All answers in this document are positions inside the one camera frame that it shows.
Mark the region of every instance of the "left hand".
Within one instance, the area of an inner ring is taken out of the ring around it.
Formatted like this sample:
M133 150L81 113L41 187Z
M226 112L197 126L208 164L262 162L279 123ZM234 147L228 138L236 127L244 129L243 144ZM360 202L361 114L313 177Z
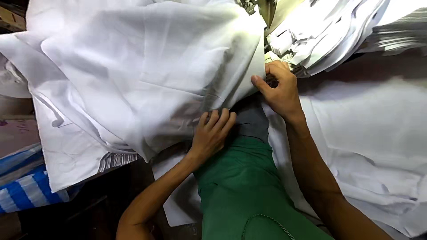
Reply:
M211 118L206 123L209 114L204 112L193 137L193 144L187 155L203 164L209 157L224 147L225 138L236 123L236 113L223 108L221 117L218 110L211 112Z

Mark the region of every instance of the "person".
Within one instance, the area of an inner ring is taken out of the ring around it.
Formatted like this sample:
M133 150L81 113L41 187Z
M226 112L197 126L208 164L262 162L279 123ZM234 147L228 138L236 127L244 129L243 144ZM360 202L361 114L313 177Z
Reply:
M310 135L297 79L289 67L273 61L265 70L278 80L276 88L259 76L251 81L286 123L292 167L307 202L337 240L390 240L341 193ZM199 184L204 240L332 239L301 215L286 194L272 159L268 121L259 99L237 105L237 114L225 108L221 115L217 110L203 113L186 156L125 210L118 240L150 239L147 220L191 173Z

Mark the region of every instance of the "right hand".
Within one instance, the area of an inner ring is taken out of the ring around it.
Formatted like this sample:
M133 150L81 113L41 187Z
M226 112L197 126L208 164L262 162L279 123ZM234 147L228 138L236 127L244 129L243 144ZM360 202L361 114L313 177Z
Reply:
M253 75L252 84L264 95L268 105L286 121L297 123L305 121L304 112L298 96L296 76L293 75L287 63L272 61L265 65L266 74L272 74L279 81L279 86L271 88L260 77Z

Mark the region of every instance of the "green pants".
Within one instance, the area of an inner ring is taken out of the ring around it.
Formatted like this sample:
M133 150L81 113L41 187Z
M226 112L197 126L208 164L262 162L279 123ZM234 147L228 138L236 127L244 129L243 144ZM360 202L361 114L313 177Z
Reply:
M259 138L238 136L194 175L204 240L332 239L295 210Z

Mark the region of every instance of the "gray fabric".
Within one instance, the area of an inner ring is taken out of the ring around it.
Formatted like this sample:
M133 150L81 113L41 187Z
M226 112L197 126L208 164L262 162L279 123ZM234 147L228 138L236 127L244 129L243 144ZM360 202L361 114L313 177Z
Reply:
M268 119L261 106L262 95L258 92L237 102L231 111L237 114L231 136L248 136L268 143Z

